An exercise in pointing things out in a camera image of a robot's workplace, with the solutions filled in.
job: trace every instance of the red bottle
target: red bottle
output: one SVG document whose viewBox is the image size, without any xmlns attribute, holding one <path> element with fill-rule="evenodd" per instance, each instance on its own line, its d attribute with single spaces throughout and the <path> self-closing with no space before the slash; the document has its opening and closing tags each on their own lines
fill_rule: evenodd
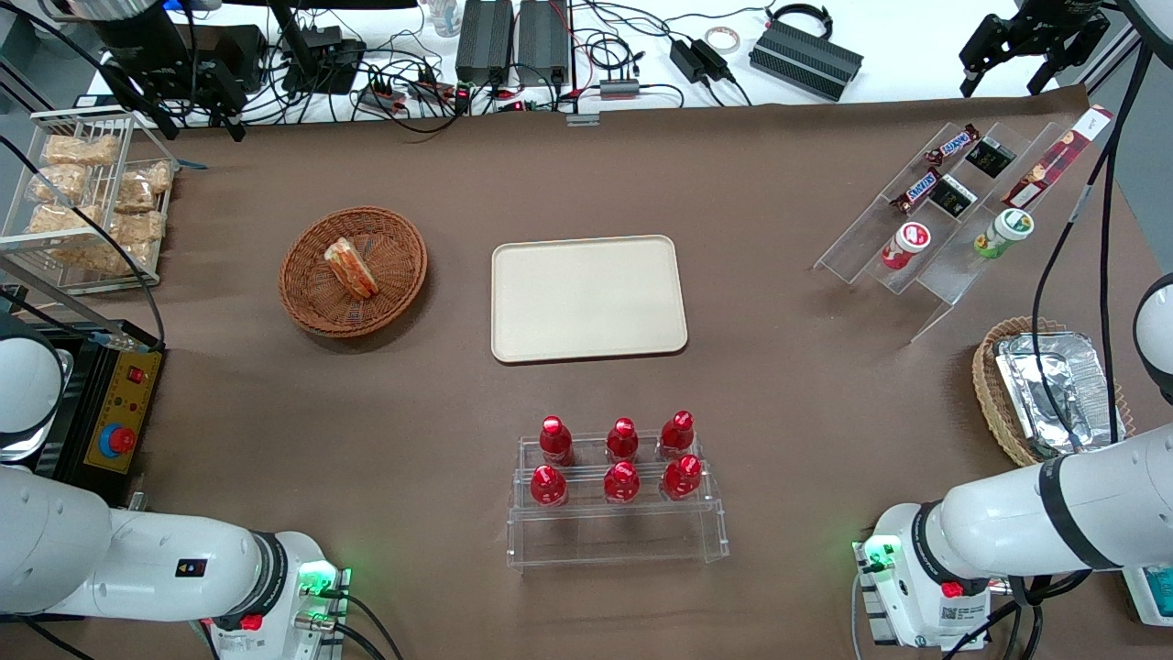
<svg viewBox="0 0 1173 660">
<path fill-rule="evenodd" d="M 570 499 L 567 478 L 549 465 L 538 465 L 534 470 L 534 478 L 529 482 L 529 495 L 534 496 L 538 506 L 562 506 Z"/>
<path fill-rule="evenodd" d="M 621 461 L 635 462 L 636 451 L 639 449 L 639 436 L 636 435 L 636 426 L 626 417 L 615 421 L 615 428 L 606 435 L 606 458 L 611 463 Z"/>
<path fill-rule="evenodd" d="M 550 465 L 570 468 L 575 464 L 575 448 L 570 444 L 570 429 L 555 416 L 542 422 L 542 434 L 537 437 L 542 457 Z"/>
<path fill-rule="evenodd" d="M 660 431 L 660 440 L 656 443 L 656 456 L 664 461 L 680 458 L 689 454 L 693 436 L 692 414 L 687 410 L 677 413 Z"/>
<path fill-rule="evenodd" d="M 700 488 L 700 460 L 686 454 L 667 464 L 660 479 L 660 492 L 669 499 L 684 499 Z"/>
<path fill-rule="evenodd" d="M 603 477 L 603 495 L 611 504 L 626 504 L 636 499 L 638 492 L 639 474 L 626 461 L 612 465 Z"/>
</svg>

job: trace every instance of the green cylindrical container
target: green cylindrical container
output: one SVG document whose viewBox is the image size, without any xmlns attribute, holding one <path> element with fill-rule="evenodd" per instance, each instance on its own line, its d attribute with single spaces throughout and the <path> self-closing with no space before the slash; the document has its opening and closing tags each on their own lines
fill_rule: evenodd
<svg viewBox="0 0 1173 660">
<path fill-rule="evenodd" d="M 974 249 L 985 258 L 998 258 L 1010 245 L 1035 231 L 1035 218 L 1019 209 L 1006 209 L 990 222 L 984 233 L 974 240 Z"/>
</svg>

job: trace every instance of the brown table surface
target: brown table surface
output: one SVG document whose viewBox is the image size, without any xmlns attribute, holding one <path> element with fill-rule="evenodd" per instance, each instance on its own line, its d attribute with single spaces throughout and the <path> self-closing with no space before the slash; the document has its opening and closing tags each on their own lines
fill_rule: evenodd
<svg viewBox="0 0 1173 660">
<path fill-rule="evenodd" d="M 354 567 L 354 593 L 409 660 L 847 659 L 849 543 L 893 504 L 1012 468 L 983 422 L 970 358 L 991 325 L 1029 313 L 1094 154 L 1044 200 L 1038 234 L 915 345 L 934 302 L 850 290 L 811 265 L 945 121 L 1033 135 L 1086 103 L 1065 89 L 617 113 L 576 129 L 535 113 L 459 121 L 426 143 L 387 123 L 257 128 L 239 144 L 184 132 L 176 155 L 211 168 L 181 173 L 160 266 L 170 359 L 143 445 L 154 508 L 311 535 Z M 286 318 L 278 266 L 314 219 L 364 204 L 419 226 L 427 285 L 373 338 L 316 340 Z M 1147 430 L 1169 413 L 1140 368 L 1131 319 L 1158 270 L 1123 197 L 1114 207 L 1117 374 Z M 494 361 L 495 246 L 633 233 L 676 241 L 682 354 Z M 1094 219 L 1077 227 L 1044 301 L 1045 315 L 1097 338 L 1098 234 Z M 102 308 L 150 326 L 136 292 Z M 653 427 L 682 408 L 720 479 L 730 558 L 524 577 L 506 566 L 517 436 L 549 414 L 585 433 L 618 416 Z M 1173 632 L 1127 619 L 1111 577 L 1050 601 L 1046 618 L 1039 659 L 1165 659 L 1173 647 Z M 53 630 L 99 660 L 206 658 L 179 624 Z M 999 655 L 996 632 L 991 651 L 971 656 Z M 860 633 L 866 658 L 940 656 Z M 63 656 L 16 626 L 0 627 L 0 648 Z"/>
</svg>

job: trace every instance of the wicker basket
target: wicker basket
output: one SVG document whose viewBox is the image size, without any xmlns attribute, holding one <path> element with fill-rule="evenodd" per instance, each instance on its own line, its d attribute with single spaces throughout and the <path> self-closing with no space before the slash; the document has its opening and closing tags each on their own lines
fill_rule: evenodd
<svg viewBox="0 0 1173 660">
<path fill-rule="evenodd" d="M 1066 326 L 1062 322 L 1047 320 L 1042 317 L 1038 319 L 1039 333 L 1058 333 L 1065 328 Z M 1015 414 L 1013 403 L 1011 403 L 1010 396 L 1006 395 L 1006 390 L 1002 385 L 1002 374 L 994 361 L 994 343 L 1011 335 L 1021 335 L 1023 333 L 1030 333 L 1029 315 L 1003 320 L 990 329 L 989 334 L 985 335 L 985 340 L 982 341 L 974 353 L 974 392 L 977 393 L 977 401 L 982 404 L 982 415 L 985 416 L 985 423 L 990 427 L 990 433 L 994 434 L 995 440 L 998 441 L 998 445 L 1021 467 L 1040 463 L 1042 458 L 1030 449 L 1030 444 L 1023 437 L 1022 429 L 1018 427 L 1018 415 Z M 1116 387 L 1116 407 L 1120 411 L 1120 421 L 1124 423 L 1125 436 L 1134 435 L 1137 428 L 1132 424 L 1132 413 L 1128 410 L 1128 404 L 1124 401 L 1124 395 L 1120 394 L 1119 385 Z"/>
<path fill-rule="evenodd" d="M 379 284 L 379 292 L 352 297 L 326 264 L 331 243 L 347 237 Z M 423 285 L 428 253 L 407 218 L 375 206 L 357 206 L 319 219 L 290 247 L 279 291 L 290 318 L 314 335 L 359 338 L 407 309 Z"/>
</svg>

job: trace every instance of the tape roll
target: tape roll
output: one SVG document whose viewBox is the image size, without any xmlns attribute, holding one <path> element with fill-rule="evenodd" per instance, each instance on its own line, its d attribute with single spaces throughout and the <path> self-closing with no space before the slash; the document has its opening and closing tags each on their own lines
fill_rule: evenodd
<svg viewBox="0 0 1173 660">
<path fill-rule="evenodd" d="M 731 27 L 717 26 L 705 33 L 705 43 L 718 53 L 732 53 L 741 47 L 741 36 Z"/>
</svg>

